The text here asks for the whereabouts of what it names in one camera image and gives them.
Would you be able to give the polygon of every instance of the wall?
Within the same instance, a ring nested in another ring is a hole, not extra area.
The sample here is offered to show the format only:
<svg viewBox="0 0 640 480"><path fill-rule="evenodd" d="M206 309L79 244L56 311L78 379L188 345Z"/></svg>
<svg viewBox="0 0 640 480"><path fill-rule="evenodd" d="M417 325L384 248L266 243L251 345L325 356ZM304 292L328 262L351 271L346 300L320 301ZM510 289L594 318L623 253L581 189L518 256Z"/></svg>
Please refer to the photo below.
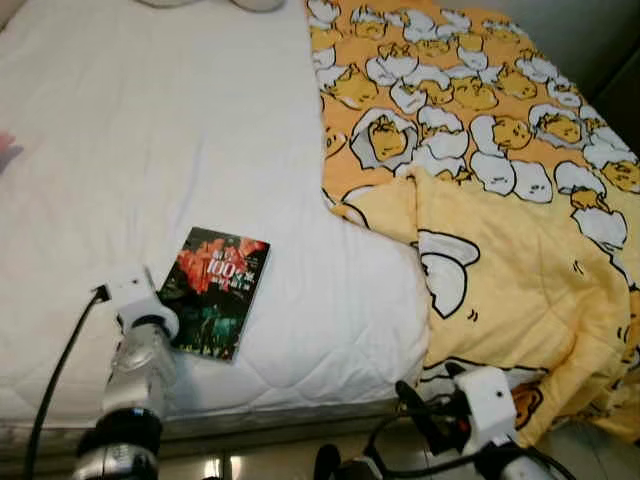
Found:
<svg viewBox="0 0 640 480"><path fill-rule="evenodd" d="M640 154L640 49L599 93L593 105L631 150Z"/></svg>
<svg viewBox="0 0 640 480"><path fill-rule="evenodd" d="M25 0L0 0L0 30Z"/></svg>
<svg viewBox="0 0 640 480"><path fill-rule="evenodd" d="M451 8L483 7L508 14L589 98L630 56L639 35L640 0L435 1Z"/></svg>

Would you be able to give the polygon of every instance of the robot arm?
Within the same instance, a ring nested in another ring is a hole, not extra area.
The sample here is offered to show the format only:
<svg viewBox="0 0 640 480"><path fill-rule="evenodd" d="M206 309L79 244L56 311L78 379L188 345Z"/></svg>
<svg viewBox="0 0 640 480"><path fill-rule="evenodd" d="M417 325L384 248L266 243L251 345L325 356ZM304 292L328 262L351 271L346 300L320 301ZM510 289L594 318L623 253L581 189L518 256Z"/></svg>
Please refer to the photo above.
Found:
<svg viewBox="0 0 640 480"><path fill-rule="evenodd" d="M456 372L455 365L447 371L456 384L456 391L447 401L426 403L409 385L396 384L400 400L407 407L417 429L430 450L437 455L457 449L462 457L451 462L416 471L389 470L375 448L374 431L364 456L340 465L334 479L383 480L384 478L425 478L441 471L473 463L486 480L554 480L551 471L532 460L531 452L518 448L514 440L516 409L504 372L494 367L478 368L472 372ZM545 457L545 461L557 464ZM567 479L573 477L565 473Z"/></svg>
<svg viewBox="0 0 640 480"><path fill-rule="evenodd" d="M160 303L142 268L116 276L107 289L124 336L111 362L103 415L80 441L72 480L155 480L167 394L176 378L169 341L178 318Z"/></svg>

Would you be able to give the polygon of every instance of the red book cover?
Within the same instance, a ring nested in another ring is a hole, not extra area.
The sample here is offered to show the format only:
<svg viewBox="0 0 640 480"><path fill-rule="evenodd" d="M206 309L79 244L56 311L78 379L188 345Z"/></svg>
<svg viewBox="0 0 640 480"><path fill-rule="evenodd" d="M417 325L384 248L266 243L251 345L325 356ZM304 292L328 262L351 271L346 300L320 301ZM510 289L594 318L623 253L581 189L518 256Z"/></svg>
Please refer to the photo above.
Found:
<svg viewBox="0 0 640 480"><path fill-rule="evenodd" d="M266 242L192 228L158 292L180 320L173 346L231 361L268 254Z"/></svg>

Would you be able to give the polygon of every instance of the mattress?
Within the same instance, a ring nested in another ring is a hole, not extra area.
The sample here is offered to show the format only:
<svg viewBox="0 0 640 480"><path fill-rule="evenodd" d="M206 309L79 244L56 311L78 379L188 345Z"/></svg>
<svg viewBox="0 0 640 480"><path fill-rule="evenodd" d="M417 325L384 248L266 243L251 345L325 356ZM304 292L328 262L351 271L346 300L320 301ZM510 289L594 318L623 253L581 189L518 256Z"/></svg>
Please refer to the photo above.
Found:
<svg viewBox="0 0 640 480"><path fill-rule="evenodd" d="M145 264L161 284L189 229L272 252L228 365L176 355L172 418L376 402L428 343L415 252L331 215L301 2L154 10L28 0L0 34L0 425L28 424L90 289ZM47 427L100 411L119 338L107 304Z"/></svg>

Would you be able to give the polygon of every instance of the egg cartoon character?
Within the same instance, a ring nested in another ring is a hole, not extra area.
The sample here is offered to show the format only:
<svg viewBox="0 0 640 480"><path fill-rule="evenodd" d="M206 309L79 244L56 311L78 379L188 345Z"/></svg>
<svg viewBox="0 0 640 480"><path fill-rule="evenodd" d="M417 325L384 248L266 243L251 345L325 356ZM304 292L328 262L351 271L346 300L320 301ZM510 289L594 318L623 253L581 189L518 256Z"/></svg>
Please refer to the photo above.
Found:
<svg viewBox="0 0 640 480"><path fill-rule="evenodd" d="M464 154L469 134L460 119L441 108L424 107L418 112L422 141L412 155L411 165L424 168L441 180L460 184L468 180Z"/></svg>
<svg viewBox="0 0 640 480"><path fill-rule="evenodd" d="M536 105L529 111L529 124L537 138L556 148L581 150L588 142L584 124L571 110L548 103Z"/></svg>
<svg viewBox="0 0 640 480"><path fill-rule="evenodd" d="M506 115L495 117L493 140L503 152L522 150L531 140L529 126L523 120Z"/></svg>
<svg viewBox="0 0 640 480"><path fill-rule="evenodd" d="M626 160L607 163L602 174L623 192L640 194L640 165Z"/></svg>
<svg viewBox="0 0 640 480"><path fill-rule="evenodd" d="M418 143L413 123L393 110L372 108L354 126L351 150L363 169L384 167L391 172L411 162L411 152Z"/></svg>
<svg viewBox="0 0 640 480"><path fill-rule="evenodd" d="M353 110L369 106L378 95L378 87L355 63L316 71L320 91Z"/></svg>
<svg viewBox="0 0 640 480"><path fill-rule="evenodd" d="M476 34L457 35L458 58L469 69L480 72L489 67L489 57L482 51L482 37Z"/></svg>
<svg viewBox="0 0 640 480"><path fill-rule="evenodd" d="M321 22L332 24L340 16L340 6L324 0L308 0L307 7Z"/></svg>
<svg viewBox="0 0 640 480"><path fill-rule="evenodd" d="M485 20L482 26L491 38L503 43L520 43L520 37L527 36L518 25L505 20Z"/></svg>
<svg viewBox="0 0 640 480"><path fill-rule="evenodd" d="M526 122L506 115L480 115L471 122L471 134L478 150L505 156L508 150L521 150L529 144L531 132Z"/></svg>
<svg viewBox="0 0 640 480"><path fill-rule="evenodd" d="M402 15L404 19L402 35L407 42L437 39L436 24L429 15L414 9L403 10Z"/></svg>
<svg viewBox="0 0 640 480"><path fill-rule="evenodd" d="M363 5L351 13L351 24L359 38L381 40L387 31L387 21L381 13Z"/></svg>
<svg viewBox="0 0 640 480"><path fill-rule="evenodd" d="M558 76L547 81L547 93L565 107L578 108L582 105L580 91L566 77Z"/></svg>
<svg viewBox="0 0 640 480"><path fill-rule="evenodd" d="M471 20L466 15L448 9L442 9L441 14L448 23L424 29L423 34L414 41L421 58L444 55L452 47L458 46L469 51L482 50L482 37L469 33Z"/></svg>
<svg viewBox="0 0 640 480"><path fill-rule="evenodd" d="M417 52L411 44L396 42L380 45L378 56L367 61L367 75L380 87L389 87L418 66Z"/></svg>
<svg viewBox="0 0 640 480"><path fill-rule="evenodd" d="M607 189L593 172L573 162L556 166L554 176L558 192L570 196L575 208L571 217L583 235L609 255L623 248L627 239L627 223L622 213L606 203Z"/></svg>
<svg viewBox="0 0 640 480"><path fill-rule="evenodd" d="M453 87L449 77L438 67L418 65L409 75L397 80L389 94L403 113L411 115L427 102L431 105L450 102Z"/></svg>
<svg viewBox="0 0 640 480"><path fill-rule="evenodd" d="M516 430L526 426L542 404L544 396L539 386L540 382L523 383L511 390L513 403L516 406Z"/></svg>
<svg viewBox="0 0 640 480"><path fill-rule="evenodd" d="M493 85L506 95L520 100L528 100L538 94L538 88L534 82L506 63L496 74Z"/></svg>
<svg viewBox="0 0 640 480"><path fill-rule="evenodd" d="M415 42L419 57L438 57L448 53L451 49L445 40L418 40Z"/></svg>
<svg viewBox="0 0 640 480"><path fill-rule="evenodd" d="M309 17L309 32L311 34L311 50L314 52L333 48L336 43L342 40L342 33L332 24L315 17Z"/></svg>
<svg viewBox="0 0 640 480"><path fill-rule="evenodd" d="M333 66L336 63L336 49L331 47L311 52L311 62L316 71Z"/></svg>
<svg viewBox="0 0 640 480"><path fill-rule="evenodd" d="M533 203L553 198L551 180L537 162L510 161L510 150L519 150L531 140L526 122L508 116L480 115L473 119L471 135L478 151L471 156L471 168L488 192L507 196L515 193Z"/></svg>
<svg viewBox="0 0 640 480"><path fill-rule="evenodd" d="M440 14L447 20L447 23L437 27L436 36L438 38L469 32L471 19L464 12L443 8L440 10Z"/></svg>
<svg viewBox="0 0 640 480"><path fill-rule="evenodd" d="M463 304L467 292L467 268L480 259L471 241L446 232L420 230L418 251L433 297L432 306L446 319Z"/></svg>
<svg viewBox="0 0 640 480"><path fill-rule="evenodd" d="M549 79L558 78L560 73L555 65L549 62L540 52L523 49L515 66L529 80L536 83L546 83Z"/></svg>
<svg viewBox="0 0 640 480"><path fill-rule="evenodd" d="M461 106L473 110L490 110L498 105L493 89L486 85L477 72L466 68L453 68L446 72L453 85L453 98Z"/></svg>
<svg viewBox="0 0 640 480"><path fill-rule="evenodd" d="M593 107L580 108L580 118L591 142L584 147L585 160L620 190L639 193L638 157Z"/></svg>

